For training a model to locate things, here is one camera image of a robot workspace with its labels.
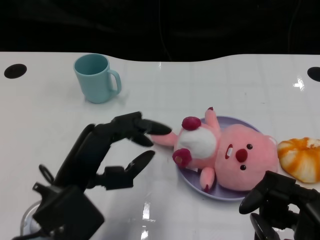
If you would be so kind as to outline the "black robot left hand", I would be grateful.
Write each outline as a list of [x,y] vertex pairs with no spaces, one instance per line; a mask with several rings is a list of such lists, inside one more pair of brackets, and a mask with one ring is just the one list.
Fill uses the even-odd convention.
[[143,119],[140,111],[116,116],[111,122],[89,124],[80,134],[53,181],[65,188],[78,186],[82,191],[103,186],[106,190],[132,188],[134,178],[149,164],[155,152],[148,150],[127,167],[107,166],[103,174],[97,171],[111,145],[128,139],[142,147],[152,147],[147,135],[164,136],[171,128],[150,119]]

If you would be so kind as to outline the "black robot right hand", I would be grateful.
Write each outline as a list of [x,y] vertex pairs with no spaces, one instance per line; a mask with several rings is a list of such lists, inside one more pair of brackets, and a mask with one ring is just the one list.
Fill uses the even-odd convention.
[[255,240],[279,240],[275,229],[293,230],[295,240],[320,238],[320,193],[272,171],[242,200],[239,213],[250,214]]

